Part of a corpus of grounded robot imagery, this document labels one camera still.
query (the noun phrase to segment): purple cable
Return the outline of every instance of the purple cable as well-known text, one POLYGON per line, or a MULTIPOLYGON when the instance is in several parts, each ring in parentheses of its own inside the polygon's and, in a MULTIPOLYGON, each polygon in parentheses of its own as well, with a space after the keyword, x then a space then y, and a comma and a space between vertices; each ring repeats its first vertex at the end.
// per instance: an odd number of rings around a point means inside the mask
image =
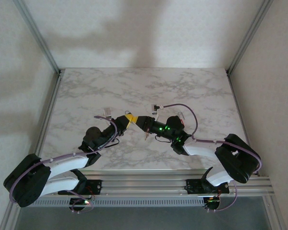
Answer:
POLYGON ((198 142, 204 142, 204 143, 220 143, 220 144, 230 145, 230 146, 232 146, 232 147, 234 147, 234 148, 236 148, 236 149, 242 150, 243 152, 246 152, 246 153, 250 154, 252 157, 254 157, 254 158, 258 161, 258 164, 259 164, 258 167, 257 167, 257 169, 254 171, 255 173, 258 172, 258 171, 261 169, 261 166, 263 165, 261 159, 260 159, 255 153, 253 153, 253 152, 251 152, 251 151, 249 151, 249 150, 247 150, 247 149, 245 149, 245 148, 242 148, 242 147, 240 147, 240 146, 238 146, 238 145, 235 145, 235 144, 232 144, 232 143, 230 143, 230 142, 223 141, 223 140, 213 141, 213 140, 195 139, 193 136, 192 136, 192 138, 193 138, 194 140, 198 141, 198 142))
POLYGON ((191 111, 191 113, 193 114, 194 119, 195 119, 195 123, 196 123, 195 130, 192 132, 192 137, 193 137, 194 133, 197 131, 197 128, 198 128, 198 121, 197 121, 197 117, 196 117, 195 113, 193 112, 193 110, 189 106, 187 106, 185 104, 181 104, 181 103, 176 103, 176 104, 164 105, 163 108, 168 108, 168 107, 172 107, 172 106, 176 106, 176 105, 181 105, 181 106, 188 108, 191 111))
POLYGON ((213 212, 224 211, 225 209, 228 209, 229 207, 231 207, 231 206, 236 202, 237 197, 238 197, 238 190, 237 190, 237 185, 236 185, 235 181, 232 181, 232 182, 233 182, 233 184, 234 184, 234 186, 235 186, 235 192, 236 192, 234 200, 231 202, 230 205, 227 205, 226 207, 221 208, 221 209, 214 209, 213 212))
POLYGON ((71 190, 66 190, 66 192, 72 193, 72 194, 74 194, 74 195, 76 195, 77 197, 80 198, 80 199, 76 200, 76 201, 73 203, 72 208, 71 208, 71 209, 72 209, 72 213, 74 212, 73 207, 74 207, 75 204, 78 203, 81 199, 82 199, 82 200, 86 200, 86 201, 91 205, 92 208, 91 208, 90 210, 87 210, 87 211, 78 211, 78 212, 77 212, 78 214, 80 214, 80 213, 85 213, 85 212, 89 212, 89 211, 92 211, 92 210, 94 209, 93 203, 92 203, 89 199, 86 199, 86 198, 83 197, 82 195, 77 194, 77 193, 75 193, 74 191, 71 191, 71 190))
POLYGON ((28 168, 26 171, 24 171, 24 173, 22 173, 22 174, 15 180, 15 182, 13 183, 13 185, 11 186, 9 198, 10 198, 10 201, 11 201, 12 203, 14 203, 14 204, 16 203, 16 201, 15 201, 14 198, 13 198, 13 191, 14 191, 16 185, 19 183, 19 181, 20 181, 25 175, 27 175, 27 174, 28 174, 32 169, 34 169, 35 167, 37 167, 37 166, 39 166, 39 165, 41 165, 41 164, 51 163, 51 162, 63 160, 63 159, 69 158, 69 157, 73 157, 73 156, 86 156, 87 154, 96 153, 96 152, 101 151, 102 149, 104 149, 110 142, 112 142, 112 141, 115 139, 115 137, 116 137, 116 135, 117 135, 117 127, 116 127, 116 124, 115 124, 113 121, 111 121, 111 120, 109 120, 109 119, 107 119, 107 118, 105 118, 105 117, 102 117, 102 116, 94 116, 94 118, 104 119, 104 120, 106 120, 106 121, 109 121, 109 122, 114 126, 114 128, 115 128, 115 133, 114 133, 114 135, 113 135, 113 138, 112 138, 111 140, 109 140, 108 142, 106 142, 103 147, 101 147, 100 149, 95 150, 95 151, 93 151, 93 152, 90 152, 90 153, 87 153, 87 152, 69 153, 69 154, 65 154, 65 155, 62 155, 62 156, 55 157, 55 158, 53 158, 53 159, 48 159, 48 160, 40 161, 40 162, 32 165, 30 168, 28 168))
MULTIPOLYGON (((195 118, 196 126, 195 126, 195 130, 194 130, 193 133, 191 134, 192 139, 193 139, 193 140, 197 140, 197 141, 199 141, 199 142, 204 142, 204 143, 214 143, 213 140, 196 139, 196 138, 194 137, 194 134, 195 134, 195 132, 197 131, 197 128, 198 128, 198 121, 197 121, 197 118, 196 118, 196 115, 195 115, 194 111, 193 111, 189 106, 187 106, 187 105, 185 105, 185 104, 181 104, 181 103, 176 103, 176 104, 165 105, 165 106, 163 106, 163 108, 168 108, 168 107, 172 107, 172 106, 176 106, 176 105, 181 105, 181 106, 184 106, 184 107, 188 108, 188 109, 191 111, 191 113, 193 114, 194 118, 195 118)), ((253 152, 248 151, 247 149, 242 148, 242 147, 240 147, 240 146, 238 146, 238 145, 229 143, 229 142, 227 142, 227 141, 217 140, 216 143, 221 143, 221 144, 230 145, 230 146, 232 146, 232 147, 234 147, 234 148, 237 148, 237 149, 239 149, 239 150, 242 150, 242 151, 250 154, 250 155, 253 156, 253 157, 258 161, 258 163, 259 163, 257 169, 256 169, 254 172, 256 173, 256 172, 258 172, 258 171, 261 169, 262 161, 261 161, 261 159, 260 159, 256 154, 254 154, 253 152)))

